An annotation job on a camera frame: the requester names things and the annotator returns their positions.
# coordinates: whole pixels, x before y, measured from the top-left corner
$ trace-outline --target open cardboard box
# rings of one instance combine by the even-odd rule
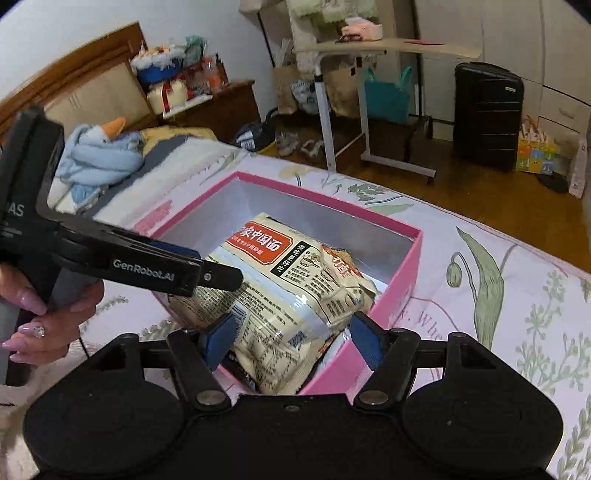
[[[203,193],[153,236],[193,248],[205,257],[265,212],[320,242],[347,250],[381,291],[369,316],[387,329],[413,292],[423,233],[410,225],[318,192],[236,172]],[[300,394],[346,393],[366,370],[351,340]],[[223,367],[221,383],[235,382]]]

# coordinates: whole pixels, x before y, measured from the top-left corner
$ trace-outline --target wooden nightstand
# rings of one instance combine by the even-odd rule
[[[163,120],[164,124],[211,128],[219,141],[230,143],[243,125],[261,121],[252,93],[253,83],[254,80],[230,82],[211,100]]]

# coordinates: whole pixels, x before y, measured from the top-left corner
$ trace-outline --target black bag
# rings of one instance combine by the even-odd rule
[[[460,63],[453,129],[456,152],[501,170],[514,168],[523,95],[523,81],[509,70],[489,63]]]

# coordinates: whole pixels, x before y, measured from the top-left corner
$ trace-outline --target ring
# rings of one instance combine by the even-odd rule
[[[45,327],[43,325],[39,325],[33,329],[33,335],[37,338],[45,337]]]

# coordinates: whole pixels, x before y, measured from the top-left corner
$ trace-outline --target metal pivot bolt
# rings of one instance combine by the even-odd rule
[[[359,401],[366,405],[383,405],[388,401],[388,396],[381,390],[367,390],[359,394]]]
[[[201,405],[213,406],[219,405],[226,400],[226,394],[219,390],[204,390],[197,394],[197,401]]]

